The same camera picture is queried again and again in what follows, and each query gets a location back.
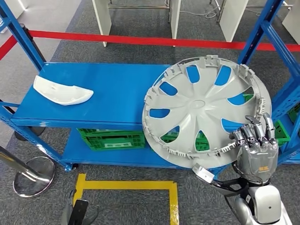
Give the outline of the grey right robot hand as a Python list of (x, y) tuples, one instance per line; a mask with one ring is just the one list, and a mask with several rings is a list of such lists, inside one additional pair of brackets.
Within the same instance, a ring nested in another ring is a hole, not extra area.
[(232, 163), (235, 172), (250, 183), (265, 185), (277, 166), (278, 141), (275, 128), (268, 113), (264, 113), (265, 130), (253, 116), (246, 115), (249, 124), (243, 124), (230, 133), (229, 138), (235, 140), (237, 149), (237, 160)]

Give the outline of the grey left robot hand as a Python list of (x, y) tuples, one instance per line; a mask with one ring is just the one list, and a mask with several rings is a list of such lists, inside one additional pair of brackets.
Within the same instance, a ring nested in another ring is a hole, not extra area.
[(91, 225), (98, 217), (98, 208), (86, 217), (89, 201), (77, 199), (74, 202), (76, 191), (72, 190), (67, 198), (60, 220), (61, 225)]

